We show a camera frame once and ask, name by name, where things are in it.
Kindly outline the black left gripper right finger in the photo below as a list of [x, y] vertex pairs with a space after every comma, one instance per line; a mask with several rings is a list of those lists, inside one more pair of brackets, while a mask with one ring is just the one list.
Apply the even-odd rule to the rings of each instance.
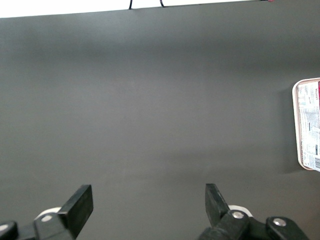
[[199, 240], [307, 240], [307, 235], [291, 219], [271, 216], [256, 220], [244, 207], [228, 205], [218, 187], [205, 185], [205, 211], [210, 222]]

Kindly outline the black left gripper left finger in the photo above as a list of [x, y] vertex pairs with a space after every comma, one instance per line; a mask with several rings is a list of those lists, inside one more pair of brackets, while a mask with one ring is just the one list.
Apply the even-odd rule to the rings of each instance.
[[61, 207], [42, 211], [29, 225], [16, 221], [0, 223], [2, 240], [75, 240], [93, 212], [90, 184], [82, 185]]

